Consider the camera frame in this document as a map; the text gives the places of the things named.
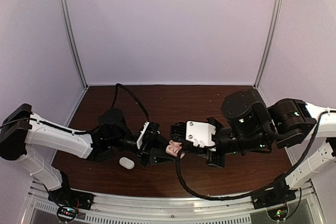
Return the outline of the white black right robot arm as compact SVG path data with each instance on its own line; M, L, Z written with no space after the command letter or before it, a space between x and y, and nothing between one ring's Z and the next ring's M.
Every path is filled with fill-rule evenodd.
M335 110L285 98L267 107L255 89L228 95L221 112L229 124L215 127L216 148L207 152L207 164L224 167L227 154L257 152L268 154L272 144L278 149L293 147L307 140L308 145L291 169L274 180L269 192L279 204L313 174L335 162Z

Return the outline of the pink earbud charging case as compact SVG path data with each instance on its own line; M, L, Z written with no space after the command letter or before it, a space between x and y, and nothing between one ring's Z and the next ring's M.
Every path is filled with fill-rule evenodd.
M178 152L182 149L182 143L175 142L173 140L169 141L168 146L166 147L165 151L167 154L177 157Z

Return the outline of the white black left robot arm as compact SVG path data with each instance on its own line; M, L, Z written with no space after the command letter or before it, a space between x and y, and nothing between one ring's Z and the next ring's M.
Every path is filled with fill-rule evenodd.
M98 118L98 126L78 131L50 122L32 112L24 103L1 125L1 158L22 163L30 175L40 180L64 205L76 197L65 173L47 164L33 148L50 147L79 158L100 162L112 156L112 148L135 154L142 166L169 162L177 150L159 133L159 125L146 121L138 134L127 127L120 109L111 108Z

